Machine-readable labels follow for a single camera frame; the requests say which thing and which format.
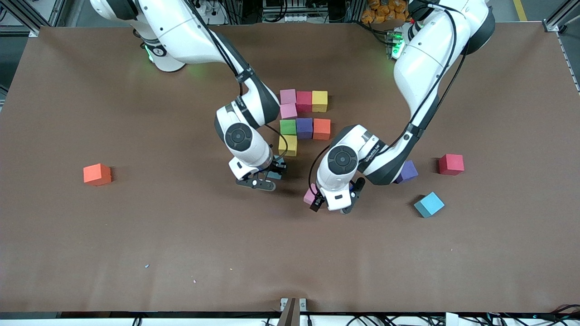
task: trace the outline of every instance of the table surface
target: table surface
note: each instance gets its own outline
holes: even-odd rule
[[[394,63],[359,26],[216,30],[275,92],[328,90],[329,111],[311,116],[330,118],[333,135],[363,124],[389,142],[409,118]],[[368,184],[349,215],[302,203],[328,141],[301,140],[273,193],[236,186],[213,130],[238,92],[231,72],[162,73],[139,42],[126,28],[43,28],[29,40],[0,114],[1,310],[264,311],[297,296],[314,311],[524,312],[578,301],[580,99],[540,23],[497,25],[411,153],[419,177]],[[437,174],[446,153],[463,154],[466,172]],[[83,184],[98,162],[115,181]],[[423,219],[412,204],[431,191],[445,208]]]

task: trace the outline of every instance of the orange cube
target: orange cube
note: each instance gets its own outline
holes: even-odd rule
[[[330,139],[330,119],[314,119],[314,133],[312,139]]]
[[[102,186],[113,181],[111,179],[111,168],[101,163],[87,166],[82,170],[85,183],[91,186]]]

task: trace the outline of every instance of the yellow floor line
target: yellow floor line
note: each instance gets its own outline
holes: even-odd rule
[[[520,21],[528,21],[528,18],[525,16],[524,6],[521,5],[521,0],[513,0],[514,6],[516,6],[517,17]]]

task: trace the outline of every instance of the green cube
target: green cube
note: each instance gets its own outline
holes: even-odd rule
[[[295,135],[296,120],[280,120],[280,133],[282,135]]]

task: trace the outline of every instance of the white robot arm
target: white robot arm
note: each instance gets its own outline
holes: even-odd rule
[[[274,93],[223,35],[211,31],[187,0],[90,0],[94,9],[109,20],[129,23],[162,71],[176,71],[190,63],[226,63],[240,83],[240,95],[220,108],[215,129],[234,155],[229,166],[237,183],[274,190],[275,184],[258,179],[263,170],[283,172],[285,164],[273,160],[272,151],[256,131],[274,121],[280,105]],[[242,94],[241,83],[248,88]]]
[[[351,180],[358,170],[377,185],[393,182],[405,159],[437,111],[437,89],[460,53],[468,55],[485,45],[495,19],[485,0],[412,0],[416,22],[394,30],[394,79],[409,105],[411,119],[391,145],[361,125],[343,128],[322,158],[316,176],[320,193],[311,208],[326,201],[331,211],[351,211],[364,179]]]

